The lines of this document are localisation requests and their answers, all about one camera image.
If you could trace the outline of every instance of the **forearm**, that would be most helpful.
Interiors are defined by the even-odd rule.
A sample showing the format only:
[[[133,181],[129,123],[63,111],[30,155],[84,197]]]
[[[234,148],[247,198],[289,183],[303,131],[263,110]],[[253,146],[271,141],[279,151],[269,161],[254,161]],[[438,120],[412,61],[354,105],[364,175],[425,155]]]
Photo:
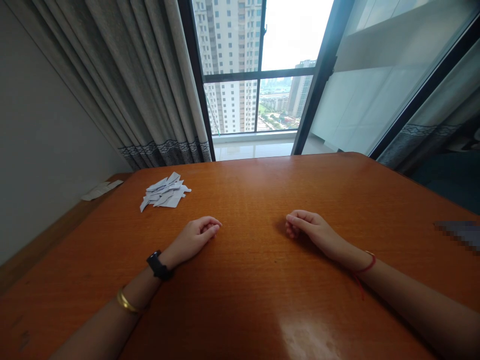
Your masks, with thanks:
[[[351,249],[343,262],[349,269],[360,270],[371,261],[368,253]],[[378,259],[370,270],[357,276],[444,357],[469,359],[480,354],[480,314]]]
[[[144,309],[158,290],[160,280],[147,267],[124,289],[128,302]],[[57,359],[116,359],[140,316],[120,306],[116,297],[90,318],[51,357]]]

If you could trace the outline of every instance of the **bracelet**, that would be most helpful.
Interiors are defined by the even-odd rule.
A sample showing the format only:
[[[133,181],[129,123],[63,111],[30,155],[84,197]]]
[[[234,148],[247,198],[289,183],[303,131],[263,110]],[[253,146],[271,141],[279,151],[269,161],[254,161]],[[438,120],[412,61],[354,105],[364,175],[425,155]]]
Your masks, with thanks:
[[[132,304],[129,303],[129,301],[125,298],[124,296],[124,287],[122,286],[120,289],[118,289],[118,292],[116,293],[116,300],[120,304],[122,308],[125,310],[134,313],[134,314],[141,314],[143,311],[137,309],[136,307],[132,306]]]
[[[358,270],[358,271],[351,270],[351,274],[355,278],[356,283],[358,284],[358,287],[360,288],[360,294],[361,294],[361,300],[362,301],[365,301],[364,288],[362,287],[362,283],[360,282],[359,278],[357,277],[357,274],[364,273],[364,272],[370,270],[371,268],[374,267],[375,263],[377,262],[377,257],[375,256],[375,254],[373,254],[370,251],[366,251],[366,250],[365,250],[365,252],[371,255],[370,265],[368,265],[366,268],[363,268],[363,269]]]

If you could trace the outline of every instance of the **gold bangle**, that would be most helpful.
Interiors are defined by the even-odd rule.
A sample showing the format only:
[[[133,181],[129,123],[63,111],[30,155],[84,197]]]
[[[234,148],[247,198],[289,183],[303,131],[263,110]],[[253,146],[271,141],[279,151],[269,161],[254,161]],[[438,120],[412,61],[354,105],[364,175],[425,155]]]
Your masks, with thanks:
[[[122,308],[124,308],[125,310],[128,310],[129,312],[131,313],[134,313],[134,314],[140,314],[142,313],[142,310],[139,310],[137,309],[136,307],[132,306],[129,301],[125,298],[124,296],[124,287],[125,286],[122,286],[120,289],[118,289],[118,292],[116,294],[116,300],[118,301],[118,303],[120,304],[120,306]]]

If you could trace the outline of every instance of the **white tile floor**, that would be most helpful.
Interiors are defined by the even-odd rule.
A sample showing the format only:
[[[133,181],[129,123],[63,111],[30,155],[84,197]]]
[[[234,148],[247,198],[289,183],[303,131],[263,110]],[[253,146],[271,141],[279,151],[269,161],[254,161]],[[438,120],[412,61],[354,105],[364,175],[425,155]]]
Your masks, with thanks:
[[[217,161],[288,156],[294,139],[223,142],[213,144]]]
[[[319,138],[308,137],[303,154],[334,153]],[[254,140],[214,143],[216,161],[289,156],[294,139]]]

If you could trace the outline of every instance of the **white wall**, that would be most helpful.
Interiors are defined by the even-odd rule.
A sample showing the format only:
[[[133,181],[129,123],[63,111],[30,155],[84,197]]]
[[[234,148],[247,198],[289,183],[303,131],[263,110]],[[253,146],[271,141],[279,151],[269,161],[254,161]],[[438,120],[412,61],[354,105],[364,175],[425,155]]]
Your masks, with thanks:
[[[115,173],[131,172],[0,0],[0,264]]]

